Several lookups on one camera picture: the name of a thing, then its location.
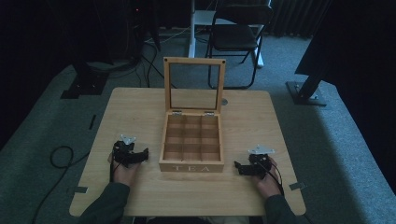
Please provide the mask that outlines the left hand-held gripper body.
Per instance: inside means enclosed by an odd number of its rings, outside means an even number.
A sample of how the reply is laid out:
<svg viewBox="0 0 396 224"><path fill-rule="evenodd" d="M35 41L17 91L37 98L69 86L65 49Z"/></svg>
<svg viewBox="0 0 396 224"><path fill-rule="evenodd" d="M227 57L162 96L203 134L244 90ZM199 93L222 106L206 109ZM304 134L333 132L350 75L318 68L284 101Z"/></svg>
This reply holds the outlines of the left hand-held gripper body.
<svg viewBox="0 0 396 224"><path fill-rule="evenodd" d="M112 149L113 159L125 167L138 163L137 155L134 153L134 136L121 135Z"/></svg>

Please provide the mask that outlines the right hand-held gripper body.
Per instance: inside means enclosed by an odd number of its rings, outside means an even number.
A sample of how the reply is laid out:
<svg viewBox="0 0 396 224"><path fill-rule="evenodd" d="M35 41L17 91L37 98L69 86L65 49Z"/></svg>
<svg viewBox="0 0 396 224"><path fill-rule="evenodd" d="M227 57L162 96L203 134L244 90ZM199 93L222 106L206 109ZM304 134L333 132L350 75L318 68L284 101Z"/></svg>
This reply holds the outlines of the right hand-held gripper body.
<svg viewBox="0 0 396 224"><path fill-rule="evenodd" d="M259 176L260 178L264 178L266 175L273 176L270 173L273 163L269 159L269 155L275 152L273 149L257 145L247 152L249 153L248 160L250 162L249 175Z"/></svg>

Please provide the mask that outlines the person's left hand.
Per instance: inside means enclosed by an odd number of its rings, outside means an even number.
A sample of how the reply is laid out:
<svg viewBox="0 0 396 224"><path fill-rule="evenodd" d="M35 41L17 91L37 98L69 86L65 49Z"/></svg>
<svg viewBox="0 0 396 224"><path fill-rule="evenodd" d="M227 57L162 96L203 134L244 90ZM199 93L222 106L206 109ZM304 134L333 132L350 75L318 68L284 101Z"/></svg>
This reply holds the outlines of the person's left hand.
<svg viewBox="0 0 396 224"><path fill-rule="evenodd" d="M140 163L125 167L114 161L112 154L109 154L107 161L110 163L110 180L114 183L121 183L131 188L135 183Z"/></svg>

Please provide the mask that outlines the person's right hand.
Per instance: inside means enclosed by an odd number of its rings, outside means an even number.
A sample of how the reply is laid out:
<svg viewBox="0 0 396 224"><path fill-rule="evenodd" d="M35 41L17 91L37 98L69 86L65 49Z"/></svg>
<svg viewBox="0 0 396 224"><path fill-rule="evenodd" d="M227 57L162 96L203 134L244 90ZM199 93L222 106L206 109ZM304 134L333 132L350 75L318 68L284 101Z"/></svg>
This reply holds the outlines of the person's right hand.
<svg viewBox="0 0 396 224"><path fill-rule="evenodd" d="M272 158L269 158L269 160L272 163L269 173L263 179L260 179L257 176L253 176L251 178L253 185L264 200L267 200L272 196L281 195L278 175L276 173L276 162Z"/></svg>

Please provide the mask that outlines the wooden tea box with lid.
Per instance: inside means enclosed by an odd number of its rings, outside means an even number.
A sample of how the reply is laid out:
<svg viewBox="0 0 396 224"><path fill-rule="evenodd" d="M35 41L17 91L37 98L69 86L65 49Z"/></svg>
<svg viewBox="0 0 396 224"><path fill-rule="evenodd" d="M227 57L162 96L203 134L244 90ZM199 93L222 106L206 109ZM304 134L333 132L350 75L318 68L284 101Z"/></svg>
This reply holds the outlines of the wooden tea box with lid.
<svg viewBox="0 0 396 224"><path fill-rule="evenodd" d="M226 61L210 58L163 59L165 119L159 165L163 172L220 173L224 167L221 105ZM214 68L217 87L210 90L172 86L172 76L186 69L200 74Z"/></svg>

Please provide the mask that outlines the black stand with bolted base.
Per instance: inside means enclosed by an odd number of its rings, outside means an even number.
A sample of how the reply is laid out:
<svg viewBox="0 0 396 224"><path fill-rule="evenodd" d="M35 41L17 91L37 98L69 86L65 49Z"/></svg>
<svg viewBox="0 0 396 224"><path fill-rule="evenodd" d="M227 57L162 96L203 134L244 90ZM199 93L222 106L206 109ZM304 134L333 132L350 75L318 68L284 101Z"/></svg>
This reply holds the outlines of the black stand with bolted base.
<svg viewBox="0 0 396 224"><path fill-rule="evenodd" d="M326 102L318 90L320 81L325 77L329 65L327 63L300 62L297 74L308 75L305 82L288 81L286 86L296 105L326 106Z"/></svg>

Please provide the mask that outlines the black folding chair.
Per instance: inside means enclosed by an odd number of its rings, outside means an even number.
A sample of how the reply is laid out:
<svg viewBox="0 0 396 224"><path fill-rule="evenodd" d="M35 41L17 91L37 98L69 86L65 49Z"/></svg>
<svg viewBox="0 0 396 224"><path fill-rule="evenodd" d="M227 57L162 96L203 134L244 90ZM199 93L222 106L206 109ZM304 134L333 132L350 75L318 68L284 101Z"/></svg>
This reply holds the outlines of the black folding chair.
<svg viewBox="0 0 396 224"><path fill-rule="evenodd" d="M241 56L244 59L257 51L253 61L253 72L250 82L243 86L225 87L225 90L246 90L254 83L259 53L262 48L262 37L265 27L271 22L274 11L269 4L230 4L216 10L210 28L205 57L213 58L213 50L219 56Z"/></svg>

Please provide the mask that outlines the dark curtain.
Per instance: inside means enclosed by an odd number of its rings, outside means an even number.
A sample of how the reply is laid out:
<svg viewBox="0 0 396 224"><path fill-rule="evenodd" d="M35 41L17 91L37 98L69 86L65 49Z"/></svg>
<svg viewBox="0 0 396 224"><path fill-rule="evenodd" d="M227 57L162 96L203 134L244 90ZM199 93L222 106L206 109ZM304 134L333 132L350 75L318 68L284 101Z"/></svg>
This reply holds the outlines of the dark curtain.
<svg viewBox="0 0 396 224"><path fill-rule="evenodd" d="M271 0L274 17L266 28L269 35L312 37L332 0Z"/></svg>

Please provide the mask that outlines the black stand with base plate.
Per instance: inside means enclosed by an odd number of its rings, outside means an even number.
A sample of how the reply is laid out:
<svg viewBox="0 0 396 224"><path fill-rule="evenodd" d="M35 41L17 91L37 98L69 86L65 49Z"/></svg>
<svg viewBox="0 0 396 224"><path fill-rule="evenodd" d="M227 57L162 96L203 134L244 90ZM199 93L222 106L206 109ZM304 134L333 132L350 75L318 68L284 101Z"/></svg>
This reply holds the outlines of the black stand with base plate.
<svg viewBox="0 0 396 224"><path fill-rule="evenodd" d="M106 85L109 73L94 71L85 62L74 63L76 77L68 90L65 90L62 99L77 99L80 95L101 95Z"/></svg>

